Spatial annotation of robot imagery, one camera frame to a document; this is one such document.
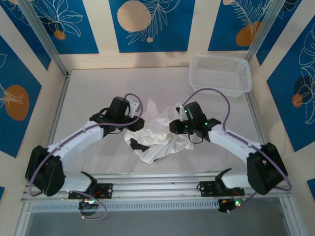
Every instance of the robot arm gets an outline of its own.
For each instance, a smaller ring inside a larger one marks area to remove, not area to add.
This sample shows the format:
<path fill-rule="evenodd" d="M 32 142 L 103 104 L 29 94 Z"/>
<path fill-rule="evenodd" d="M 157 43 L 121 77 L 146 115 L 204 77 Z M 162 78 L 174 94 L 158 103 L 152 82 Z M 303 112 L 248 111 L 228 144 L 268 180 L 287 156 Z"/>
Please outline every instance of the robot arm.
<path fill-rule="evenodd" d="M 101 140 L 116 129 L 121 131 L 124 128 L 131 131 L 142 129 L 144 120 L 141 118 L 132 125 L 125 125 L 137 118 L 134 113 L 138 107 L 139 103 L 115 97 L 109 108 L 94 114 L 84 126 L 67 138 L 47 148 L 37 146 L 31 153 L 26 179 L 30 181 L 39 164 L 50 154 L 51 156 L 39 169 L 34 179 L 33 183 L 38 189 L 47 196 L 52 196 L 58 191 L 88 191 L 93 193 L 97 181 L 91 175 L 85 172 L 65 172 L 63 165 L 73 160 L 86 147 Z"/>
<path fill-rule="evenodd" d="M 247 173 L 234 169 L 220 173 L 216 178 L 218 186 L 226 189 L 251 187 L 259 194 L 267 194 L 284 178 L 262 153 L 269 156 L 287 176 L 278 150 L 273 144 L 262 145 L 250 141 L 225 128 L 220 121 L 207 119 L 197 102 L 189 103 L 178 111 L 182 119 L 170 123 L 172 133 L 196 134 L 208 142 L 222 146 L 246 164 Z"/>

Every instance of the white plastic basket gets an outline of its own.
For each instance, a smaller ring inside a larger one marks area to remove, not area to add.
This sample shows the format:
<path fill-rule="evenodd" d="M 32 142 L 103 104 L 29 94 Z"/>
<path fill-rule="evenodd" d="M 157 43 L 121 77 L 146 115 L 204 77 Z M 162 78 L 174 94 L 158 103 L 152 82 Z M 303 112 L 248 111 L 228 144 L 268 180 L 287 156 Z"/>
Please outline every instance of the white plastic basket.
<path fill-rule="evenodd" d="M 189 66 L 189 83 L 194 91 L 212 88 L 226 96 L 238 97 L 252 89 L 251 69 L 241 58 L 194 55 Z M 202 92 L 218 94 L 209 90 Z"/>

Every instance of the white table surface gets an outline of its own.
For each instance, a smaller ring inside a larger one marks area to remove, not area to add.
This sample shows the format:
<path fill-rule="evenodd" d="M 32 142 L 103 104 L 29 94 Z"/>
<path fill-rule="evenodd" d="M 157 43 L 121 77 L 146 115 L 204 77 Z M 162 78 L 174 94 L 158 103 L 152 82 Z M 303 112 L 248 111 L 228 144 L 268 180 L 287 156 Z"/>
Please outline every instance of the white table surface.
<path fill-rule="evenodd" d="M 150 97 L 160 111 L 185 101 L 193 93 L 188 82 L 188 70 L 188 67 L 168 67 L 72 71 L 54 142 L 70 135 L 93 114 L 108 107 L 115 96 L 135 93 L 144 107 Z M 207 118 L 224 120 L 227 104 L 221 96 L 200 93 L 191 101 L 198 101 Z M 229 101 L 231 114 L 227 127 L 258 142 L 245 96 L 229 97 Z M 246 168 L 239 158 L 215 144 L 204 141 L 194 148 L 171 154 L 149 165 L 140 160 L 121 133 L 108 135 L 92 144 L 64 168 L 90 174 L 209 172 L 230 167 Z"/>

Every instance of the white cloth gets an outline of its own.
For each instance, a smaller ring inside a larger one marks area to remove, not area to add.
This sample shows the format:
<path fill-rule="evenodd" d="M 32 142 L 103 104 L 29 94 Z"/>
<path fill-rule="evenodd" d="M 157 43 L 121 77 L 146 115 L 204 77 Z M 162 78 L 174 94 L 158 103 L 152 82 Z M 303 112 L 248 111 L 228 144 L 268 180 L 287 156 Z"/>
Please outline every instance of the white cloth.
<path fill-rule="evenodd" d="M 147 110 L 143 113 L 144 119 L 143 129 L 132 132 L 127 130 L 125 133 L 125 141 L 130 145 L 131 138 L 134 138 L 139 144 L 149 146 L 150 148 L 142 152 L 142 150 L 134 150 L 140 159 L 148 164 L 154 160 L 165 157 L 171 153 L 176 153 L 184 148 L 193 149 L 193 144 L 189 141 L 188 135 L 175 135 L 169 131 L 169 124 L 175 119 L 179 119 L 175 106 L 166 107 L 162 113 L 158 112 L 158 107 L 152 99 L 148 99 Z"/>

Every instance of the metal grating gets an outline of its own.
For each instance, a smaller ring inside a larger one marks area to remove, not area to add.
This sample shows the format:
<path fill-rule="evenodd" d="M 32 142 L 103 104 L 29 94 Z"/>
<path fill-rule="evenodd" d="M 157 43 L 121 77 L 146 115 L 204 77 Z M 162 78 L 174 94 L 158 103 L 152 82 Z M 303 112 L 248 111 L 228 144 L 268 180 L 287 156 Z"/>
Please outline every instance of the metal grating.
<path fill-rule="evenodd" d="M 219 209 L 218 200 L 181 200 L 181 201 L 129 201 L 104 202 L 108 211 L 143 211 L 143 210 L 195 210 Z M 35 204 L 32 213 L 39 212 L 77 212 L 78 202 Z M 94 207 L 88 211 L 102 211 L 102 207 Z"/>

